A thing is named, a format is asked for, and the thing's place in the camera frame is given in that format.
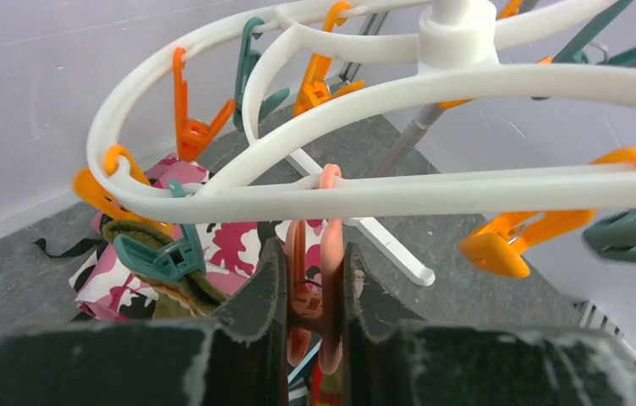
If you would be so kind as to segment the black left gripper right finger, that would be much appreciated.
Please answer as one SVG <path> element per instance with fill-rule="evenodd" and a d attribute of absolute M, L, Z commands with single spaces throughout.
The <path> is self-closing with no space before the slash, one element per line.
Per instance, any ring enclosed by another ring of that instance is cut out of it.
<path fill-rule="evenodd" d="M 347 405 L 636 405 L 636 367 L 604 332 L 426 321 L 372 275 L 354 243 L 343 289 Z"/>

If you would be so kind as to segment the white round clip hanger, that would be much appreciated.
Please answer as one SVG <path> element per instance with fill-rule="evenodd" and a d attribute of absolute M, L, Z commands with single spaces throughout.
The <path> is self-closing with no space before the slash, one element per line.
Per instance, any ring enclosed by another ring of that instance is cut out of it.
<path fill-rule="evenodd" d="M 274 164 L 344 125 L 429 102 L 498 96 L 552 96 L 636 108 L 636 69 L 585 64 L 502 64 L 497 51 L 550 36 L 597 15 L 606 1 L 561 1 L 507 19 L 489 1 L 425 3 L 416 34 L 341 35 L 314 28 L 326 1 L 297 1 L 234 14 L 179 37 L 190 57 L 240 37 L 251 17 L 257 30 L 279 31 L 244 90 L 250 146 L 184 198 L 139 182 L 120 158 L 108 161 L 134 104 L 171 68 L 167 45 L 128 74 L 98 110 L 88 133 L 88 167 L 111 195 L 136 214 L 164 222 L 240 222 L 390 217 L 499 211 L 566 211 L 636 207 L 636 165 L 571 167 L 341 179 L 319 189 L 311 175 L 292 184 L 257 186 Z M 299 50 L 359 63 L 415 63 L 416 75 L 371 86 L 299 115 L 257 137 L 260 104 L 271 80 Z"/>

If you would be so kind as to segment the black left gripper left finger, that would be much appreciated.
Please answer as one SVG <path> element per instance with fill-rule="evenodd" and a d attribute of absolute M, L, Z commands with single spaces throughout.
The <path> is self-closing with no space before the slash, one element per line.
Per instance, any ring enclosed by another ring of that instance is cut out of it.
<path fill-rule="evenodd" d="M 285 405 L 287 264 L 204 318 L 70 322 L 0 338 L 0 405 Z"/>

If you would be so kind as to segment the striped olive sock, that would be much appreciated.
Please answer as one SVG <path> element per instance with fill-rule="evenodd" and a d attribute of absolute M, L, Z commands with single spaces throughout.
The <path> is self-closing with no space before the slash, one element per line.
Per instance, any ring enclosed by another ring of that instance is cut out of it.
<path fill-rule="evenodd" d="M 308 405 L 343 406 L 343 362 L 331 375 L 326 375 L 319 365 L 315 365 L 310 378 Z"/>
<path fill-rule="evenodd" d="M 155 319 L 204 317 L 228 300 L 206 276 L 196 231 L 175 240 L 141 222 L 112 220 L 101 232 L 118 260 L 159 293 Z"/>

